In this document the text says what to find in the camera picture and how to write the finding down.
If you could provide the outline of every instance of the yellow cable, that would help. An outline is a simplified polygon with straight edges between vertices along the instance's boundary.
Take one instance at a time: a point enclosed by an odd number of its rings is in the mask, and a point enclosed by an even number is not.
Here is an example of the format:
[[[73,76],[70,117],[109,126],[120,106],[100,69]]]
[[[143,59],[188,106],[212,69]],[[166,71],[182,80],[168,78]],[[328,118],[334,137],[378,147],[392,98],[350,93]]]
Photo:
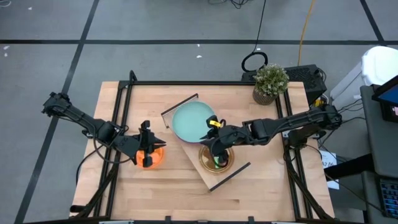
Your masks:
[[[310,9],[308,10],[307,18],[305,18],[305,24],[304,24],[304,27],[303,27],[303,32],[301,33],[300,47],[298,48],[298,61],[297,61],[297,66],[300,65],[300,61],[301,61],[301,46],[303,45],[303,39],[304,39],[305,29],[307,28],[308,19],[310,18],[310,14],[311,14],[311,11],[312,11],[312,6],[314,5],[315,1],[317,1],[317,0],[312,0]]]

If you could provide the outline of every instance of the wooden tabletop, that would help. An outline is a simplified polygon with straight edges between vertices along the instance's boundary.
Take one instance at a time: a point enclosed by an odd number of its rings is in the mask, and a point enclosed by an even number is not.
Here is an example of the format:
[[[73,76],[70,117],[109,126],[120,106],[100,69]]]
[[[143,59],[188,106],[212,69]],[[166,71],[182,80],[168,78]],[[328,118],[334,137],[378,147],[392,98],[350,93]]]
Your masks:
[[[99,93],[95,118],[111,120],[118,82],[104,82]],[[293,221],[288,175],[282,158],[280,136],[266,146],[237,146],[237,158],[251,165],[227,181],[214,192],[208,187],[184,153],[170,129],[165,127],[161,112],[182,100],[199,94],[200,101],[209,104],[219,119],[241,126],[242,121],[258,118],[277,119],[275,103],[261,106],[252,99],[253,86],[133,86],[126,134],[137,134],[139,125],[150,120],[155,135],[166,141],[165,159],[156,169],[143,170],[132,162],[119,168],[112,219]],[[302,83],[289,83],[293,113],[308,110]],[[309,145],[317,147],[315,140]],[[89,140],[85,154],[93,151]],[[302,149],[302,160],[309,191],[324,210],[334,217],[330,195],[319,153],[311,148]],[[80,172],[73,204],[85,205],[98,188],[103,161],[96,155],[87,159]],[[302,194],[297,188],[302,217],[305,210]],[[104,214],[108,192],[104,194],[101,214]]]

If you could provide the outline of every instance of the light blue bowl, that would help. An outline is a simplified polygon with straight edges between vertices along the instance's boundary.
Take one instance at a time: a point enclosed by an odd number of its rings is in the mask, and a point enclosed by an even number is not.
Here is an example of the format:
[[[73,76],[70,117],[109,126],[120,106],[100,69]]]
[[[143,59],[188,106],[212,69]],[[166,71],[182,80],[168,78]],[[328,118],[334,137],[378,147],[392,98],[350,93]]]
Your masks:
[[[173,131],[186,142],[200,142],[210,128],[206,120],[214,115],[206,103],[192,101],[180,106],[173,115]]]

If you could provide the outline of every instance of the black metal frame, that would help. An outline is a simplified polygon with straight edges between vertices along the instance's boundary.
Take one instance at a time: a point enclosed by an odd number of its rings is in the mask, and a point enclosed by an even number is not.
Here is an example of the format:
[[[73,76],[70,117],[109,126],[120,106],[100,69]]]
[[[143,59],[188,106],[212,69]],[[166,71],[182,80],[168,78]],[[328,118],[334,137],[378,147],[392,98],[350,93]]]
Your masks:
[[[245,85],[245,86],[253,86],[255,83],[254,82],[242,82],[242,81],[137,81],[136,76],[134,75],[134,72],[130,71],[129,74],[129,80],[127,81],[119,81],[118,85],[118,92],[116,94],[116,101],[114,105],[114,110],[113,110],[113,116],[112,116],[112,121],[116,122],[118,120],[118,113],[120,109],[120,102],[121,102],[121,97],[123,90],[127,88],[127,93],[126,93],[126,98],[125,98],[125,104],[123,108],[123,115],[122,115],[122,120],[121,120],[121,125],[124,126],[127,121],[127,116],[128,116],[128,111],[129,111],[129,103],[131,99],[131,93],[132,93],[132,88],[133,85]],[[292,107],[290,104],[290,97],[289,97],[289,92],[286,91],[284,93],[284,100],[287,108],[287,116],[292,115]],[[282,118],[284,116],[282,106],[280,103],[280,98],[277,97],[276,100],[276,109],[277,109],[277,114],[279,118]],[[284,151],[289,151],[287,148],[287,143],[286,141],[282,141],[284,145]],[[112,149],[107,149],[105,153],[105,157],[107,159],[111,158],[111,151]],[[301,182],[303,185],[306,187],[306,181],[305,181],[305,174],[304,174],[304,169],[303,169],[303,164],[302,164],[302,158],[300,155],[300,151],[295,151],[296,155],[296,163],[297,163],[297,172],[300,177]],[[115,154],[115,161],[120,161],[121,153],[116,151]],[[286,154],[287,160],[291,160],[290,154]],[[93,198],[90,200],[90,202],[94,203],[89,203],[85,207],[80,207],[80,211],[85,211],[79,213],[76,217],[71,217],[71,219],[68,220],[55,220],[55,221],[49,221],[49,222],[39,222],[39,223],[94,223],[98,221],[110,221],[111,220],[111,213],[112,213],[112,208],[113,208],[113,201],[114,201],[114,194],[116,191],[116,181],[118,178],[118,170],[119,170],[119,164],[113,164],[111,170],[108,172],[109,164],[107,162],[103,163],[103,167],[101,170],[101,178],[99,182],[99,189],[93,196]],[[105,216],[100,216],[100,210],[102,206],[102,195],[105,189],[107,188],[108,184],[110,185],[109,188],[109,197],[106,205],[106,213]],[[306,213],[306,218],[302,218],[300,214],[300,206],[299,206],[299,200],[297,197],[297,190],[296,190],[296,183],[294,182],[293,178],[289,176],[289,185],[290,185],[290,194],[292,196],[292,205],[294,209],[294,216],[295,216],[295,221],[296,222],[302,222],[302,223],[352,223],[352,222],[340,222],[336,220],[319,220],[319,219],[313,219],[312,216],[312,208],[308,202],[308,200],[303,197],[304,199],[304,204],[305,204],[305,213]],[[94,208],[94,213],[93,217],[88,217],[90,214],[92,208]],[[166,216],[165,220],[135,220],[134,223],[235,223],[235,224],[243,224],[243,223],[271,223],[271,222],[255,222],[254,217],[248,217],[247,222],[213,222],[213,221],[208,221],[208,222],[203,222],[203,221],[171,221],[170,216]]]
[[[127,114],[129,111],[129,102],[131,99],[131,90],[132,90],[132,86],[133,85],[251,85],[253,86],[255,83],[253,82],[242,82],[242,81],[226,81],[226,82],[213,82],[213,81],[190,81],[190,82],[186,82],[186,81],[137,81],[137,78],[135,77],[134,73],[131,71],[130,72],[130,80],[129,81],[120,81],[119,82],[119,86],[118,86],[118,93],[116,95],[116,102],[115,102],[115,106],[114,106],[114,111],[113,111],[113,121],[117,120],[117,116],[118,116],[118,111],[119,111],[119,105],[121,102],[121,95],[122,95],[122,91],[125,87],[127,87],[127,94],[126,94],[126,101],[124,104],[124,110],[123,110],[123,116],[122,116],[122,122],[121,125],[124,126],[126,124],[127,121]],[[289,98],[289,92],[286,91],[284,93],[284,99],[285,99],[285,104],[286,104],[286,108],[287,108],[287,116],[292,115],[292,107],[290,104],[290,98]],[[280,103],[280,99],[279,97],[276,98],[275,100],[276,102],[276,108],[277,108],[277,113],[278,113],[278,117],[282,118],[283,117],[283,110],[281,107],[281,103]],[[282,141],[283,145],[284,145],[284,150],[286,150],[287,145],[285,143],[285,141]],[[111,150],[107,150],[106,152],[106,156],[107,159],[110,159],[110,155],[111,155]],[[301,178],[301,181],[303,182],[304,186],[306,185],[306,181],[305,181],[305,174],[304,174],[304,169],[303,169],[303,164],[302,164],[302,158],[300,155],[300,151],[295,151],[296,153],[296,161],[297,161],[297,168],[298,168],[298,174]],[[290,154],[287,154],[287,159],[291,160],[290,158]],[[116,152],[115,155],[115,161],[119,161],[120,160],[120,152]],[[106,177],[106,172],[108,170],[108,163],[104,162],[103,164],[103,169],[101,171],[101,180],[100,180],[100,185],[104,183],[104,179]],[[113,207],[113,200],[114,200],[114,194],[116,191],[116,181],[118,178],[118,174],[116,173],[116,175],[114,175],[112,183],[111,183],[111,187],[109,190],[109,197],[108,197],[108,202],[107,202],[107,206],[106,206],[106,213],[105,213],[105,217],[110,218],[111,217],[111,212],[112,212],[112,207]],[[300,215],[300,206],[299,206],[299,200],[297,197],[297,191],[296,191],[296,187],[295,187],[295,182],[293,181],[293,179],[289,176],[289,185],[290,185],[290,193],[292,195],[292,204],[293,204],[293,208],[294,208],[294,215],[295,215],[295,220],[301,220],[302,217]],[[311,206],[308,202],[308,200],[306,198],[304,199],[304,204],[305,204],[305,213],[307,215],[307,218],[309,218],[307,221],[312,220],[313,216],[312,216],[312,209]],[[99,200],[98,204],[96,205],[96,210],[94,213],[94,216],[97,217],[100,213],[100,209],[101,209],[101,203],[102,201]],[[270,223],[270,222],[255,222],[254,221],[254,217],[248,217],[248,222],[208,222],[208,223]],[[155,221],[155,220],[138,220],[138,221],[134,221],[134,223],[192,223],[192,221],[172,221],[171,222],[171,217],[165,217],[164,221]]]

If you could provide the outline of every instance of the orange object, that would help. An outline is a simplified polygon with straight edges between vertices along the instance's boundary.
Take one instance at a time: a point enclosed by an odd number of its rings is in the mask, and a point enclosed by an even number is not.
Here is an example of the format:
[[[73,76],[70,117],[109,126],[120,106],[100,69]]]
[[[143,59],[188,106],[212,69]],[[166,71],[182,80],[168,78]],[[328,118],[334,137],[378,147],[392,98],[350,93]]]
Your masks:
[[[164,149],[162,147],[155,149],[155,151],[150,155],[152,157],[152,165],[150,167],[144,167],[142,160],[144,159],[144,151],[138,151],[136,154],[137,166],[143,169],[154,169],[159,164],[162,163],[164,157]]]

